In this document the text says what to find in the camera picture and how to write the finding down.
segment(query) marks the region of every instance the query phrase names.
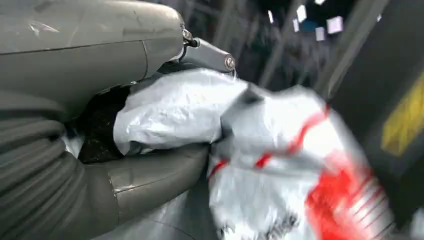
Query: red print on bag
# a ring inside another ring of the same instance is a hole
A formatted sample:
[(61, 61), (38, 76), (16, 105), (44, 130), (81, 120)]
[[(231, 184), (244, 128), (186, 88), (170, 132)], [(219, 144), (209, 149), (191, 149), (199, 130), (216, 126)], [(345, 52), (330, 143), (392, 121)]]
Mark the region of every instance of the red print on bag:
[(363, 187), (373, 178), (365, 168), (355, 167), (346, 155), (332, 154), (316, 187), (306, 198), (306, 215), (321, 240), (367, 240), (367, 232), (353, 220), (352, 209), (362, 197)]

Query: ceiling light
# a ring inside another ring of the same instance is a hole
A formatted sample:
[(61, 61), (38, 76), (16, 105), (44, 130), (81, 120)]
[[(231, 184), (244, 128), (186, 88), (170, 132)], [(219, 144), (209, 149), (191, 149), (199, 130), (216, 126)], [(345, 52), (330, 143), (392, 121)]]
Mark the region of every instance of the ceiling light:
[(297, 19), (299, 20), (299, 23), (303, 22), (306, 19), (305, 5), (300, 5), (296, 12), (297, 12)]
[(326, 0), (315, 0), (315, 3), (318, 5), (321, 5), (325, 2)]
[(274, 17), (273, 17), (273, 13), (268, 10), (268, 17), (269, 17), (269, 22), (272, 24), (274, 22)]
[(343, 31), (343, 18), (341, 16), (336, 16), (327, 19), (327, 31), (328, 34), (335, 34)]
[(293, 19), (293, 28), (295, 33), (299, 32), (299, 22), (296, 18)]
[(324, 41), (326, 39), (326, 30), (323, 27), (315, 28), (315, 36), (317, 41)]

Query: gray metal panel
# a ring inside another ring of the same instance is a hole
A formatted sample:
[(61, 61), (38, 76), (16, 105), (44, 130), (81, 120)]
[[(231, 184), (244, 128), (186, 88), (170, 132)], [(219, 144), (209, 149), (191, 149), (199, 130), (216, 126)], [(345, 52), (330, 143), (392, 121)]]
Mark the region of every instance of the gray metal panel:
[(148, 2), (2, 0), (0, 13), (0, 54), (163, 38), (183, 43), (179, 13)]
[(0, 89), (44, 97), (73, 117), (94, 94), (146, 74), (141, 41), (0, 54)]

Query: black fabric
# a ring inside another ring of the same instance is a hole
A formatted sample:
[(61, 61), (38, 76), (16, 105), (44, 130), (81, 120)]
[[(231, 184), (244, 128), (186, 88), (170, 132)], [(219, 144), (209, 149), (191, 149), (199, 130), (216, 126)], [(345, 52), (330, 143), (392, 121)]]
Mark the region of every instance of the black fabric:
[(130, 90), (117, 87), (95, 96), (77, 120), (77, 129), (85, 134), (78, 159), (85, 164), (121, 159), (113, 130), (118, 112), (125, 106)]

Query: black panel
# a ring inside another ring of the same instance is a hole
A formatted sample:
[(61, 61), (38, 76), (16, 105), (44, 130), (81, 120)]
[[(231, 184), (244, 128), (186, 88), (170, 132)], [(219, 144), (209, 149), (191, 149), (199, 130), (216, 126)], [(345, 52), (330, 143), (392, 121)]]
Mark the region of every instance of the black panel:
[(398, 227), (424, 204), (424, 136), (396, 156), (381, 149), (382, 130), (424, 70), (423, 14), (424, 1), (390, 1), (331, 101), (364, 146)]

